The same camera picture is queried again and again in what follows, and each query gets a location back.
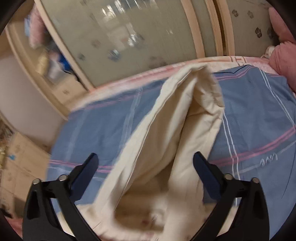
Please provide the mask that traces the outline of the cream and pink hooded jacket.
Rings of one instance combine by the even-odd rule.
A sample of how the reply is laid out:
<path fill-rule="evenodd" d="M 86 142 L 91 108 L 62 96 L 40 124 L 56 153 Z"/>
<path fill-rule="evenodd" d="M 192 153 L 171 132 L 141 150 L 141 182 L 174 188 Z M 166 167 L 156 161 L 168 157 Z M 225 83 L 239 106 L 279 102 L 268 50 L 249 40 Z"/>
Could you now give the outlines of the cream and pink hooded jacket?
<path fill-rule="evenodd" d="M 52 149 L 48 179 L 91 154 L 99 168 L 78 210 L 102 240 L 190 240 L 208 210 L 193 156 L 209 156 L 224 102 L 214 73 L 197 63 L 69 115 Z"/>

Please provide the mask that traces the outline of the light wood side cabinet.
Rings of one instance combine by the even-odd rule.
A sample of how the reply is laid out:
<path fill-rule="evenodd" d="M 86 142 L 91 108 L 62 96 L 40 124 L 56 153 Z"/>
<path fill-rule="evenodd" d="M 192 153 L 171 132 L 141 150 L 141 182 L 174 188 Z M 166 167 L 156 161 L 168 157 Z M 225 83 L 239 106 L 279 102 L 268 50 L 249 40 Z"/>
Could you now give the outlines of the light wood side cabinet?
<path fill-rule="evenodd" d="M 50 154 L 21 133 L 14 133 L 1 173 L 1 208 L 13 218 L 23 217 L 32 181 L 46 179 Z"/>

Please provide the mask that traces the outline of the blue plaid bed sheet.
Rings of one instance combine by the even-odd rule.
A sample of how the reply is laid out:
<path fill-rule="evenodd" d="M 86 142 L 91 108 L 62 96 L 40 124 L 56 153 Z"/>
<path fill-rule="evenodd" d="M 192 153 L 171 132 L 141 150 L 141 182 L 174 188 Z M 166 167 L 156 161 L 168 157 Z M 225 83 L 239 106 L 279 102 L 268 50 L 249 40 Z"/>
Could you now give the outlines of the blue plaid bed sheet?
<path fill-rule="evenodd" d="M 295 205 L 295 96 L 286 78 L 251 65 L 214 76 L 225 108 L 214 145 L 204 157 L 237 180 L 260 180 L 272 237 Z M 203 190 L 209 215 L 215 202 L 204 184 Z"/>

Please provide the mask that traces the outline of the clear plastic storage box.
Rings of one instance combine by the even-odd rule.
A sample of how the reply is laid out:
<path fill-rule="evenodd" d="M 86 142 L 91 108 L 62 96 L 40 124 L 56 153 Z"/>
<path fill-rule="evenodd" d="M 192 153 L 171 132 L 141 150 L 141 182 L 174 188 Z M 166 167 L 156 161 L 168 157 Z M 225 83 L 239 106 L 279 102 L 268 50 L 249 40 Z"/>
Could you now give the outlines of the clear plastic storage box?
<path fill-rule="evenodd" d="M 53 84 L 61 81 L 67 74 L 68 73 L 63 70 L 62 65 L 59 62 L 54 60 L 49 61 L 49 68 L 46 77 Z"/>

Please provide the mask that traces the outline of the blue garment on shelf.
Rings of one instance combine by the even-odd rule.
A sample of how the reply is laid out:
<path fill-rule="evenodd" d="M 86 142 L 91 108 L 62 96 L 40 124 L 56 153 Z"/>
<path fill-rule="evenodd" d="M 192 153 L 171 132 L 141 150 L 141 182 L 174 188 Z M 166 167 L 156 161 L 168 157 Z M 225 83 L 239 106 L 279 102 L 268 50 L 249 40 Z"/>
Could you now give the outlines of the blue garment on shelf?
<path fill-rule="evenodd" d="M 71 65 L 69 64 L 69 62 L 67 61 L 67 59 L 64 57 L 63 54 L 59 54 L 58 62 L 61 65 L 61 68 L 64 72 L 74 74 L 74 71 Z"/>

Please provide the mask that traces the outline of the rolled pink quilt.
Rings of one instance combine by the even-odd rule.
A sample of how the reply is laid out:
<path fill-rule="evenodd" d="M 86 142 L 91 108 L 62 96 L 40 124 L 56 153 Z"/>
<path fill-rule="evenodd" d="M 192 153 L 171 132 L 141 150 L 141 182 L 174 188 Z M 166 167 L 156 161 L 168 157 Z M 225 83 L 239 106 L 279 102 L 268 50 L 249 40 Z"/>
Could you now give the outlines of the rolled pink quilt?
<path fill-rule="evenodd" d="M 295 38 L 275 8 L 271 7 L 268 11 L 273 30 L 280 41 L 271 53 L 269 64 L 279 75 L 287 78 L 288 85 L 295 92 Z"/>

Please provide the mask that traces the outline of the wardrobe with frosted glass doors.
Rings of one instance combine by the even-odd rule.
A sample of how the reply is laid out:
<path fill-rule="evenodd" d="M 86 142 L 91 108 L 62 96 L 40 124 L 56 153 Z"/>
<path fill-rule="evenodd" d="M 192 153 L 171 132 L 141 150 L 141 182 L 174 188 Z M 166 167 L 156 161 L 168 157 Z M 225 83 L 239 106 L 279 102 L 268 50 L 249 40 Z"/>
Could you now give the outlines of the wardrobe with frosted glass doors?
<path fill-rule="evenodd" d="M 33 5 L 46 42 L 29 45 L 25 21 Z M 267 1 L 1 1 L 1 30 L 29 80 L 67 118 L 88 92 L 185 61 L 216 56 L 260 57 L 278 38 Z M 63 54 L 74 74 L 53 84 L 49 61 Z M 61 104 L 52 89 L 65 79 L 87 90 Z"/>

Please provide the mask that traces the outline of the pink garment on shelf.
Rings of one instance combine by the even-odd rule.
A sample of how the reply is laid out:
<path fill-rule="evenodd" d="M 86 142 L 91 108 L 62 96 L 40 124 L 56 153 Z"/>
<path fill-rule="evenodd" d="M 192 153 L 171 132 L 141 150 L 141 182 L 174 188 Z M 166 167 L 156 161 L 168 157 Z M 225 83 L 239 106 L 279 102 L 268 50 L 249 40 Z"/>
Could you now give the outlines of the pink garment on shelf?
<path fill-rule="evenodd" d="M 46 42 L 46 26 L 35 4 L 27 15 L 25 24 L 25 34 L 28 37 L 30 47 L 37 49 L 44 45 Z"/>

